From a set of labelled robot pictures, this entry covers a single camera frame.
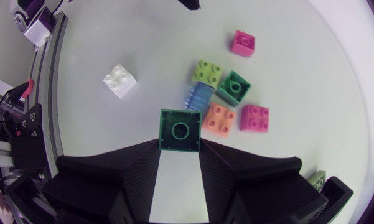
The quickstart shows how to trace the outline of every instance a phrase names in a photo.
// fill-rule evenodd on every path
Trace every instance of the white lego brick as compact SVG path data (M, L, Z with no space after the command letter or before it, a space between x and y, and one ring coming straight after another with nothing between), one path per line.
M104 82L121 99L137 83L136 79L121 65L115 66L111 73L105 76Z

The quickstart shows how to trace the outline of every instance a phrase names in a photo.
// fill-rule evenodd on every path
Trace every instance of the white table surface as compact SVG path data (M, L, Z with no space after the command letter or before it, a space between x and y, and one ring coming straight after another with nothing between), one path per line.
M199 59L238 72L251 84L242 103L270 109L269 133L233 125L228 138L202 137L268 157L300 157L301 174L335 175L353 197L334 223L347 223L358 203L368 159L363 97L346 54L317 11L303 0L83 1L69 17L58 77L64 153L90 156L159 137L161 108L182 109ZM256 37L244 58L229 51L236 29ZM138 84L121 100L102 79L117 64ZM216 96L213 101L220 102ZM240 114L240 106L234 108ZM152 222L207 222L198 154L162 151Z

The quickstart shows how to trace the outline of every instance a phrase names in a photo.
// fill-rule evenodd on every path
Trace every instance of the pink lego brick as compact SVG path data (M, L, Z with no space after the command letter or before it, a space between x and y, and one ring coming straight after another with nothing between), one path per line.
M255 37L242 31L235 31L231 51L245 57L250 57L255 51Z
M246 105L242 108L240 130L268 132L269 109L256 105Z

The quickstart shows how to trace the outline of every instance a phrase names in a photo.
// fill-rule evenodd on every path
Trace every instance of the dark green lego brick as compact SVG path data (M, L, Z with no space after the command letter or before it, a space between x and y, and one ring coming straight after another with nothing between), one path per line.
M161 109L159 149L199 152L201 111Z
M318 171L307 180L318 192L320 192L326 182L326 172Z
M231 106L241 103L250 88L250 83L240 77L236 72L230 74L219 84L216 95Z

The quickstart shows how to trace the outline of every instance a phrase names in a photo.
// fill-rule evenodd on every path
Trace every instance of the green lego brick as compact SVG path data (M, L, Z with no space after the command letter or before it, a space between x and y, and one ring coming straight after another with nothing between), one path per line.
M216 95L231 106L241 103L250 88L250 83L240 77L236 72L230 74L219 84Z
M213 63L200 60L192 76L193 82L201 82L214 89L217 89L218 83L222 77L223 68Z
M201 111L161 109L159 149L199 152Z
M321 191L326 182L326 172L318 171L307 180L318 192Z

